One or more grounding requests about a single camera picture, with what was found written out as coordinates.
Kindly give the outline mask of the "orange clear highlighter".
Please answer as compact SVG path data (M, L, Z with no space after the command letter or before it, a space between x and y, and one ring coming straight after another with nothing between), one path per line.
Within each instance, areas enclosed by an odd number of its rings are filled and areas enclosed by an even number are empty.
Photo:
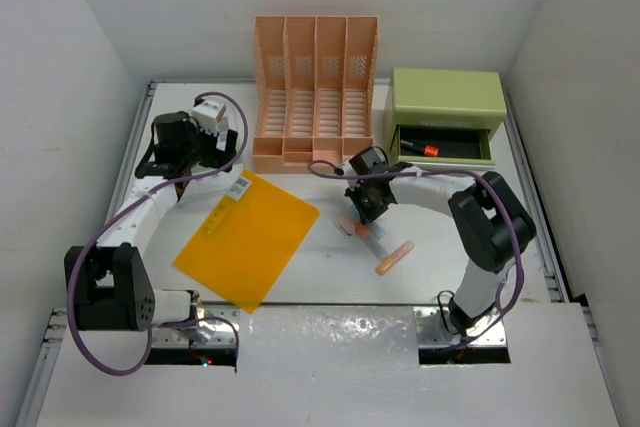
M355 225L355 232L358 238L380 262L384 261L388 257L387 251L366 225L357 223Z

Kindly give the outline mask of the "pink eraser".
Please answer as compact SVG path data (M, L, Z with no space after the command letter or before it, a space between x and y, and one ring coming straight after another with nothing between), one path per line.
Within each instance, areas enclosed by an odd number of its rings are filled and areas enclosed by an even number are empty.
M355 224L345 216L336 216L334 218L334 225L346 236L353 236L356 234Z

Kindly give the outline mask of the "black orange highlighter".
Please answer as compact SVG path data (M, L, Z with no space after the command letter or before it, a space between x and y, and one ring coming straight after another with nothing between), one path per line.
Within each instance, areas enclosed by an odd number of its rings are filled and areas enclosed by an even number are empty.
M418 156L424 156L424 157L439 156L439 149L431 145L421 144L421 143L416 143L410 140L401 139L400 146L402 149L406 150L407 152L410 152Z

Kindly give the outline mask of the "yellow pink highlighter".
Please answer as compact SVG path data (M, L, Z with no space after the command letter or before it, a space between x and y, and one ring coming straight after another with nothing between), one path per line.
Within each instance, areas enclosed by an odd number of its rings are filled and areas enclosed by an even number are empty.
M379 276L384 276L404 257L406 257L414 247L415 244L412 241L406 241L392 253L384 252L379 259L375 272Z

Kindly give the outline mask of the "green metal drawer box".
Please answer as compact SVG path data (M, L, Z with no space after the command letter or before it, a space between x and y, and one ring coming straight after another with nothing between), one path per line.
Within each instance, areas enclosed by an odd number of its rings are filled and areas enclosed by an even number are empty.
M383 112L382 145L394 160L427 170L492 170L490 141L506 116L496 72L396 67ZM437 147L439 156L407 152L401 139Z

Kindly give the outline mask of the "orange plastic clipboard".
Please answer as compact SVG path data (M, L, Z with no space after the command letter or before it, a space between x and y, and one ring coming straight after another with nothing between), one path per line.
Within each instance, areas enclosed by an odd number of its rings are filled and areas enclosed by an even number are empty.
M245 170L174 266L248 314L267 294L319 218L319 210Z

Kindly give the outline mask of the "blue highlighter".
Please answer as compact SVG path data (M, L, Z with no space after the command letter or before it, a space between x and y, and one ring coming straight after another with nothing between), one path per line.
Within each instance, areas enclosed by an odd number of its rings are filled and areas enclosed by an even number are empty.
M383 236L385 235L385 231L382 227L380 226L376 226L375 227L375 236L378 240L380 240Z

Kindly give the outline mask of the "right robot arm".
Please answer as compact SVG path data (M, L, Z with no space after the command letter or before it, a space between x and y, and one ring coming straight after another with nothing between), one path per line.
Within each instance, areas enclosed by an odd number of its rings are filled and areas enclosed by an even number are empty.
M507 268L516 269L515 293L524 285L523 253L537 235L535 224L505 179L496 172L423 170L407 162L390 164L370 147L336 167L347 178L345 196L360 222L369 224L390 205L411 205L451 218L468 256L463 279L452 295L445 322L463 336L496 306Z

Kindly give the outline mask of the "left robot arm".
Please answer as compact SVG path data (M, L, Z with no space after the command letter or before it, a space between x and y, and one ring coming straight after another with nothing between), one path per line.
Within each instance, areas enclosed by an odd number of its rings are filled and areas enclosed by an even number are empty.
M65 273L78 275L67 280L75 287L78 330L145 331L191 318L192 292L153 288L143 255L163 217L185 193L195 167L231 170L237 138L225 105L216 102L154 118L116 222L89 249L76 246L65 255Z

